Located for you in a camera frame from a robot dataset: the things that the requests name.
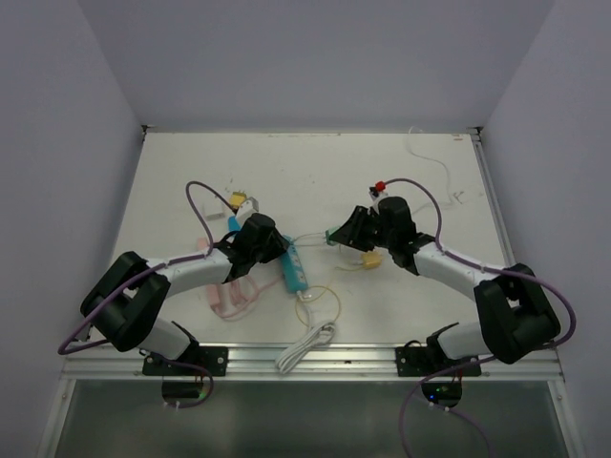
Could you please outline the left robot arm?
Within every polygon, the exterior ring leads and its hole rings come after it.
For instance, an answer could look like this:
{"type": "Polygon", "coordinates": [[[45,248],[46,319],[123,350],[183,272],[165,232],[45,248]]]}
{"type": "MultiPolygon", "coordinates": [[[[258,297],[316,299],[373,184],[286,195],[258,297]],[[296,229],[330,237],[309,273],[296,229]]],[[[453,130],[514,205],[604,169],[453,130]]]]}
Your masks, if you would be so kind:
{"type": "Polygon", "coordinates": [[[235,281],[253,266],[281,257],[288,247],[275,221],[256,213],[239,231],[204,251],[169,260],[125,252],[88,294],[80,312],[117,351],[137,348],[156,354],[177,374],[188,374],[199,361],[199,343],[183,326],[159,316],[166,299],[235,281]]]}

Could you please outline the green plug adapter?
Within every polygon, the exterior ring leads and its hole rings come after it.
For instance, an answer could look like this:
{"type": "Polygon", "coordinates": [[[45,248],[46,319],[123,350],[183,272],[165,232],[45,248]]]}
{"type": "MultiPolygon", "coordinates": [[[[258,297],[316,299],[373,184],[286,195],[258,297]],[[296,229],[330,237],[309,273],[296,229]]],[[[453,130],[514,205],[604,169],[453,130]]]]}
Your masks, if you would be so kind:
{"type": "Polygon", "coordinates": [[[332,235],[334,234],[334,232],[335,232],[335,229],[327,229],[325,231],[326,244],[329,246],[335,246],[338,244],[338,242],[332,238],[332,235]]]}

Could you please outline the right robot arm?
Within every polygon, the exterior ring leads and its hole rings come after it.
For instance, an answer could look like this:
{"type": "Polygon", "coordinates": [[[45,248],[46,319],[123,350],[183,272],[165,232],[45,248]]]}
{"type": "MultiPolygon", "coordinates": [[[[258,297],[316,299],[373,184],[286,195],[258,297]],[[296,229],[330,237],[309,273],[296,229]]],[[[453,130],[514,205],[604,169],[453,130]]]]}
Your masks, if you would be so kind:
{"type": "Polygon", "coordinates": [[[433,236],[417,230],[403,198],[382,198],[372,207],[356,207],[329,238],[362,252],[383,248],[398,267],[439,281],[474,302],[476,322],[449,324],[408,355],[408,361],[433,373],[447,374],[460,361],[480,355],[513,364],[560,332],[552,305],[526,265],[486,269],[474,261],[452,259],[433,236]]]}

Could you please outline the white plug adapter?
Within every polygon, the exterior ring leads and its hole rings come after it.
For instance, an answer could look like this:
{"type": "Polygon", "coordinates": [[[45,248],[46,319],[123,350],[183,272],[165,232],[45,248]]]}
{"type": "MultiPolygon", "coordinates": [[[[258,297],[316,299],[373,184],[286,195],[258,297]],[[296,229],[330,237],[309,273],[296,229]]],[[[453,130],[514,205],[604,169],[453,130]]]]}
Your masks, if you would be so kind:
{"type": "Polygon", "coordinates": [[[225,207],[220,201],[208,201],[202,205],[203,214],[206,220],[223,219],[225,217],[225,207]]]}

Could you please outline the blue plug adapter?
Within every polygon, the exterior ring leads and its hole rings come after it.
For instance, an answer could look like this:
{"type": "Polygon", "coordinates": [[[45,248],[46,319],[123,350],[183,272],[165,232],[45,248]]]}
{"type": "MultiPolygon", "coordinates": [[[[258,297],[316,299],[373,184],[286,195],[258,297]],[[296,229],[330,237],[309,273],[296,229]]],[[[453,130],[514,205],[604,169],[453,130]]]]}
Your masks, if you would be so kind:
{"type": "Polygon", "coordinates": [[[236,219],[236,217],[235,217],[235,216],[231,216],[231,217],[229,217],[229,218],[227,219],[227,230],[228,230],[230,233],[233,233],[233,232],[238,232],[238,231],[240,231],[240,230],[241,230],[241,226],[240,226],[240,224],[238,223],[238,221],[237,221],[237,219],[236,219]]]}

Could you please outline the pink power strip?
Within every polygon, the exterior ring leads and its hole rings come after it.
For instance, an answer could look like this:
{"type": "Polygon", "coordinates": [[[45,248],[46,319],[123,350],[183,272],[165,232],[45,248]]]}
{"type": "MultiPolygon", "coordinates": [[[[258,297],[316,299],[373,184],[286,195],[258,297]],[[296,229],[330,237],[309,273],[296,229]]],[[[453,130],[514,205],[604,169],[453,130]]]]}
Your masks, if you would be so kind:
{"type": "Polygon", "coordinates": [[[224,321],[237,320],[259,300],[260,296],[282,279],[274,278],[266,284],[257,283],[247,275],[225,284],[206,285],[206,299],[212,312],[224,321]]]}

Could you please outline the yellow plug adapter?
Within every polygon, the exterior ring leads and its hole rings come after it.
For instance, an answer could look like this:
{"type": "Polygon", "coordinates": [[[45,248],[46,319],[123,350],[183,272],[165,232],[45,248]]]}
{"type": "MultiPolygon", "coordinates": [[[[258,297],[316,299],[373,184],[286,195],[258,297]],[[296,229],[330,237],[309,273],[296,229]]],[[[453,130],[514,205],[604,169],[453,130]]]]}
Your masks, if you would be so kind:
{"type": "Polygon", "coordinates": [[[233,192],[228,202],[233,209],[238,209],[247,199],[245,192],[233,192]]]}

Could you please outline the teal power strip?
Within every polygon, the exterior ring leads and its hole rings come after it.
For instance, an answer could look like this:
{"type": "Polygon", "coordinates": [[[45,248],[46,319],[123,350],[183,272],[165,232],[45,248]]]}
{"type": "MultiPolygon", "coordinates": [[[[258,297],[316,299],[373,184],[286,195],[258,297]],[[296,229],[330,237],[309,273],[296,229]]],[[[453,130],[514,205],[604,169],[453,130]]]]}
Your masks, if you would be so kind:
{"type": "Polygon", "coordinates": [[[284,284],[288,293],[298,294],[299,292],[306,291],[309,288],[309,284],[294,240],[289,236],[284,238],[288,242],[286,251],[280,256],[284,284]]]}

